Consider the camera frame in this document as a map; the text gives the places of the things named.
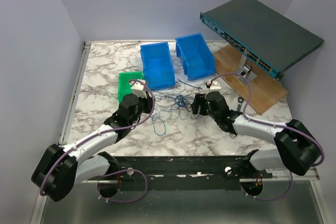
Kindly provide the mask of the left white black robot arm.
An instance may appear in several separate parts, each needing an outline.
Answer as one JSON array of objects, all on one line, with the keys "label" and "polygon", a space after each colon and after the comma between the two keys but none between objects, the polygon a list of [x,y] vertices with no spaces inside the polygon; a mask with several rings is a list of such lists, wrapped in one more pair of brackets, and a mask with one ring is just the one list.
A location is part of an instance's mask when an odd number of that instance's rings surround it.
[{"label": "left white black robot arm", "polygon": [[154,104],[151,92],[127,94],[118,109],[87,137],[63,147],[57,144],[47,147],[31,177],[39,187],[39,194],[58,202],[76,183],[96,176],[112,179],[117,171],[115,164],[98,152],[121,141],[133,128],[144,123],[141,115],[150,117]]}]

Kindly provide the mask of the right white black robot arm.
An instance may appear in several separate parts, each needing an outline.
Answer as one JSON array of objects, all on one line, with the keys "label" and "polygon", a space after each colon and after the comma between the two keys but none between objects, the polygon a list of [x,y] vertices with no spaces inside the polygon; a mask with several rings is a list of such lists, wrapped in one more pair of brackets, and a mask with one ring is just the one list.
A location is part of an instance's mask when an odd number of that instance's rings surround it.
[{"label": "right white black robot arm", "polygon": [[197,93],[191,109],[193,114],[210,116],[226,133],[251,136],[275,146],[271,150],[253,150],[244,158],[241,171],[246,177],[252,178],[262,170],[273,168],[286,168],[303,176],[324,160],[321,145],[298,120],[277,123],[248,117],[231,110],[218,91]]}]

